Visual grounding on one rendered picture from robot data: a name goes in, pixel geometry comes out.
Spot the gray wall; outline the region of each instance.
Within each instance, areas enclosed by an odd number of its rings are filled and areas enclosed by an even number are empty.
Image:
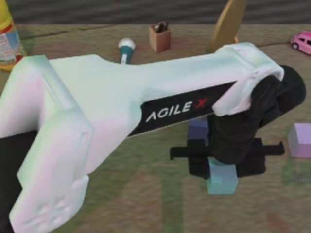
[[[7,0],[16,23],[215,23],[226,0]],[[244,23],[309,24],[311,0],[248,0]]]

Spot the toy microphone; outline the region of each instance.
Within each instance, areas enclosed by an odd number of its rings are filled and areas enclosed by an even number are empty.
[[[132,53],[135,49],[135,43],[130,38],[123,38],[119,41],[119,50],[120,50],[120,63],[129,64],[131,61]]]

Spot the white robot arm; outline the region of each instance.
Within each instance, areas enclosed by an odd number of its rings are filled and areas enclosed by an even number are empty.
[[[250,43],[144,65],[97,55],[24,58],[0,99],[0,137],[38,135],[17,176],[16,233],[47,233],[80,209],[93,172],[127,137],[190,118],[245,111],[253,88],[283,69]]]

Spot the pen holder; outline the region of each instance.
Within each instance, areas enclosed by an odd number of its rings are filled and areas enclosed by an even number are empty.
[[[157,33],[154,25],[149,26],[149,43],[151,48],[156,52],[169,50],[171,47],[171,30],[167,29],[164,32]]]

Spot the yellow bottle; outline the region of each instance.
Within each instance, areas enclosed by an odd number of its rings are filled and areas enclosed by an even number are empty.
[[[5,0],[0,0],[0,69],[11,71],[26,52]]]

